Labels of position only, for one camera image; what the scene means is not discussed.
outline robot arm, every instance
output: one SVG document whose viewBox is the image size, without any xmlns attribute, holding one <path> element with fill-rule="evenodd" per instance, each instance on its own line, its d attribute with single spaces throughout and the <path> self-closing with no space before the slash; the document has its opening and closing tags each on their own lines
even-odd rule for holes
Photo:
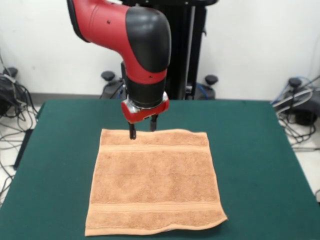
<svg viewBox="0 0 320 240">
<path fill-rule="evenodd" d="M 105 0 L 67 0 L 70 19 L 78 37 L 118 52 L 124 61 L 128 98 L 121 107 L 135 139 L 134 123 L 166 111 L 167 68 L 171 55 L 171 31 L 158 10 L 129 7 Z"/>
</svg>

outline green table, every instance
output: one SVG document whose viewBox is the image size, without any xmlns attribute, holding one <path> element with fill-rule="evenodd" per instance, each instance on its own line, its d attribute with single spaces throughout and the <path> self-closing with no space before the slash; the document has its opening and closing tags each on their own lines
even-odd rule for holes
<svg viewBox="0 0 320 240">
<path fill-rule="evenodd" d="M 117 100 L 51 100 L 0 209 L 1 240 L 84 240 L 102 128 L 127 129 Z M 137 124 L 147 131 L 149 121 Z M 203 231 L 95 239 L 320 239 L 320 207 L 272 107 L 259 101 L 172 101 L 158 129 L 207 132 L 229 218 Z"/>
</svg>

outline towel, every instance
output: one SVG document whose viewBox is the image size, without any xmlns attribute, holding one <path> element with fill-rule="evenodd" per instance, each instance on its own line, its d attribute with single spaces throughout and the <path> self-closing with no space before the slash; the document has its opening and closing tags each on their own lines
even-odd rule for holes
<svg viewBox="0 0 320 240">
<path fill-rule="evenodd" d="M 227 219 L 205 132 L 103 129 L 85 236 L 203 230 Z"/>
</svg>

